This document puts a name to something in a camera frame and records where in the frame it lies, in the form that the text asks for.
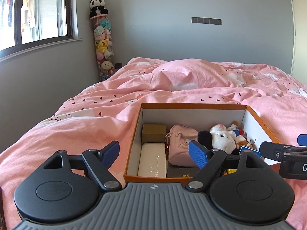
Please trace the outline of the white dog plush toy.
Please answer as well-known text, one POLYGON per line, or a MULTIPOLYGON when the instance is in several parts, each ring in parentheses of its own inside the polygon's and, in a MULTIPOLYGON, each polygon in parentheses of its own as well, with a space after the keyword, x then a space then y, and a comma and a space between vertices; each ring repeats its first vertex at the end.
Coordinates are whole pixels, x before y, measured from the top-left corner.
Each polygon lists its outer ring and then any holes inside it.
POLYGON ((200 131, 197 141, 207 149, 221 149, 231 154, 236 148, 235 137, 234 131, 228 131, 224 125, 218 124, 209 131, 200 131))

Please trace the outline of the pink mini backpack pouch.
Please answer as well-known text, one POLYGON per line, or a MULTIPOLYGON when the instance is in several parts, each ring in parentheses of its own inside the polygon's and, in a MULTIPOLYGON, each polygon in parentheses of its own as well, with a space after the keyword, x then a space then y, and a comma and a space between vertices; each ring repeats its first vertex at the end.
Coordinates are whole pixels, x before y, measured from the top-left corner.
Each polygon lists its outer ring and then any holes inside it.
POLYGON ((189 155, 189 143, 197 140, 198 131, 184 125, 174 125, 165 136, 169 144, 169 163, 174 166, 196 167, 189 155))

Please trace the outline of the dark grey box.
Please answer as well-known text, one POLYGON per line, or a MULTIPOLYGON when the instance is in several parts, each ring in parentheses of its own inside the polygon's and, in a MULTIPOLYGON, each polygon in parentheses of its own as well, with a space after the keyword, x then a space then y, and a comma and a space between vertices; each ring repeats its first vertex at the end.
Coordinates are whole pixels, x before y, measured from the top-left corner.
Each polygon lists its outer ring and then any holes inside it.
POLYGON ((193 177, 199 170, 198 167, 183 167, 169 164, 167 177, 193 177))

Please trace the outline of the yellow chick toy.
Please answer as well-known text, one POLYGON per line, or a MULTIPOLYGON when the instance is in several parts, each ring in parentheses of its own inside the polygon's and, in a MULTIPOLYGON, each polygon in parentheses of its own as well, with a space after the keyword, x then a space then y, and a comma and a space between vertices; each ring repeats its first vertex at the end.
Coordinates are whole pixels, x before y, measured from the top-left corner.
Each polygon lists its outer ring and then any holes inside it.
POLYGON ((226 169, 225 174, 235 173, 236 171, 237 171, 237 169, 226 169))

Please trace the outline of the blue patterned card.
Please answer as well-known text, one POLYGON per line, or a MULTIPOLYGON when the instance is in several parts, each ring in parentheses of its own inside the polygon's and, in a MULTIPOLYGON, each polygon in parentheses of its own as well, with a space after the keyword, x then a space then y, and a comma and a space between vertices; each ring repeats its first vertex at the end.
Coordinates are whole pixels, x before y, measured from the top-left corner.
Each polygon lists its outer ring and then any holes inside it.
POLYGON ((251 147, 248 147, 248 146, 245 146, 245 145, 242 145, 240 147, 240 150, 239 150, 239 154, 242 154, 243 152, 251 152, 251 153, 254 153, 256 154, 256 156, 258 156, 259 158, 261 158, 261 154, 260 154, 260 151, 258 151, 257 149, 253 149, 251 147))

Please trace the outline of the orange cardboard box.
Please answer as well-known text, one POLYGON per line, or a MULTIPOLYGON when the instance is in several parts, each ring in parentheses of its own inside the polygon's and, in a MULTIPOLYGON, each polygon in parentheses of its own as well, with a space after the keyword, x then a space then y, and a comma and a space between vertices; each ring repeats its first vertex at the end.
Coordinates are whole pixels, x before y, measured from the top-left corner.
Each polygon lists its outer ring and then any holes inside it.
POLYGON ((247 105, 143 103, 124 172, 126 182, 180 182, 197 172, 198 144, 228 154, 254 152, 276 136, 247 105))

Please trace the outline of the small brown cardboard box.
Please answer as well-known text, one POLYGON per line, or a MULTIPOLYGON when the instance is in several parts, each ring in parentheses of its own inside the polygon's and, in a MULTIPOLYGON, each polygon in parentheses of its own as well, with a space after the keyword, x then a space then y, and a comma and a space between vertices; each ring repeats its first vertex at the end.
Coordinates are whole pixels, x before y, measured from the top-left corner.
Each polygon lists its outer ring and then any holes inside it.
POLYGON ((143 124, 142 144, 164 143, 167 127, 164 124, 143 124))

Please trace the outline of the plush toy storage tube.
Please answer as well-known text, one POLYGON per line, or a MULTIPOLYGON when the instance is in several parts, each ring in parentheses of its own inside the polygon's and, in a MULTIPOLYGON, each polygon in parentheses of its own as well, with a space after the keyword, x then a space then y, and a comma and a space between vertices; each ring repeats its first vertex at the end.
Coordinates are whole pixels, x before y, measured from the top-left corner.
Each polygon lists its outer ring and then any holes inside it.
POLYGON ((105 81, 115 73, 111 22, 107 14, 97 15, 91 21, 93 21, 99 80, 105 81))

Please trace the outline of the white door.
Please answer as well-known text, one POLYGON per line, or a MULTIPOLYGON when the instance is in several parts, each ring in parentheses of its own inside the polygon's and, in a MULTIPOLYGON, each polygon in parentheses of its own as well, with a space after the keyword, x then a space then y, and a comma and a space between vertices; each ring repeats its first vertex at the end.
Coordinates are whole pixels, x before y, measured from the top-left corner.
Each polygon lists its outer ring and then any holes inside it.
POLYGON ((306 0, 291 0, 294 19, 294 52, 291 75, 306 84, 306 0))

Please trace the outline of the panda plush toy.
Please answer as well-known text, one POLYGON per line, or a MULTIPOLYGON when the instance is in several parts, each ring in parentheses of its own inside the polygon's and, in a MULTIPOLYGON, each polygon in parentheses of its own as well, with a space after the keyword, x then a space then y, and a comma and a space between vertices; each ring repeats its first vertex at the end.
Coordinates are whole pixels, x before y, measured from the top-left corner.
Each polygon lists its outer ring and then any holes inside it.
POLYGON ((108 9, 105 7, 104 0, 91 0, 89 3, 90 13, 89 18, 93 18, 98 15, 107 15, 108 9))

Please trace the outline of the small brown dog keychain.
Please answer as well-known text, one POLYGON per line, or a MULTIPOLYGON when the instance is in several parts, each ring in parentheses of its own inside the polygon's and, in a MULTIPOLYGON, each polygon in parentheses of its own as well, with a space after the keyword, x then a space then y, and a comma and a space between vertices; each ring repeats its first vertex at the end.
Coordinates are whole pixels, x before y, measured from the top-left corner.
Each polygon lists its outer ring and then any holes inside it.
POLYGON ((240 149, 242 145, 251 147, 254 144, 254 140, 252 140, 247 136, 239 135, 235 137, 235 143, 236 143, 236 148, 240 149))

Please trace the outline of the black wall switch panel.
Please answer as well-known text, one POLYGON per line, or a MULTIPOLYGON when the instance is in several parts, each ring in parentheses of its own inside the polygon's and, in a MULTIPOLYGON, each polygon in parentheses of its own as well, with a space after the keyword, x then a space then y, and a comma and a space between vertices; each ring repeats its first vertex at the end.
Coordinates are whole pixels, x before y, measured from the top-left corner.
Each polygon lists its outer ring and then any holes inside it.
POLYGON ((215 18, 191 17, 191 22, 200 24, 222 25, 222 20, 215 18))

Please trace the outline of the window with dark frame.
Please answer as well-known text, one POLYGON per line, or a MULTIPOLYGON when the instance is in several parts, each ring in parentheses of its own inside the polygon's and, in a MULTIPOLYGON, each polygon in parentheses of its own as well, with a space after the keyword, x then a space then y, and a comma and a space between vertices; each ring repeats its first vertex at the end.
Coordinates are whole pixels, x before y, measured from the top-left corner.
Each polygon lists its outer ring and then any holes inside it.
POLYGON ((77 0, 1 0, 1 61, 78 37, 77 0))

